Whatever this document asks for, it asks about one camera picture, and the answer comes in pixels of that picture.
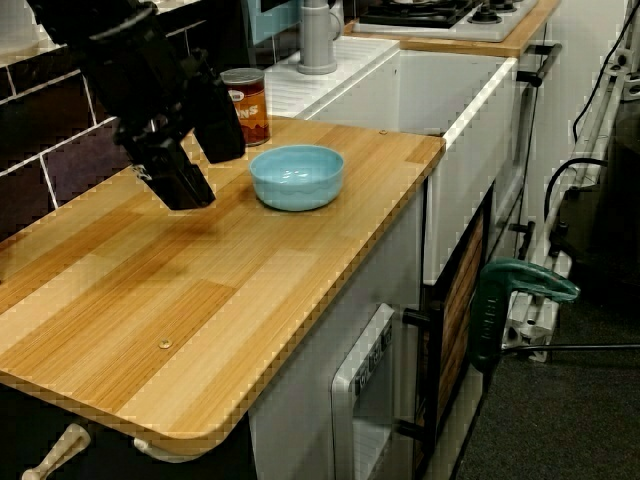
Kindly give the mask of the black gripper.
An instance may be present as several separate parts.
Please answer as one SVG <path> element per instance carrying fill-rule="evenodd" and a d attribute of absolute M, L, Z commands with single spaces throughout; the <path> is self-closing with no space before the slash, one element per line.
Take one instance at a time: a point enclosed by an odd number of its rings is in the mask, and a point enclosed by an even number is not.
<path fill-rule="evenodd" d="M 215 200 L 181 141 L 198 61 L 181 57 L 155 7 L 86 7 L 82 72 L 105 110 L 119 118 L 114 142 L 130 153 L 135 175 L 171 210 L 205 208 Z"/>

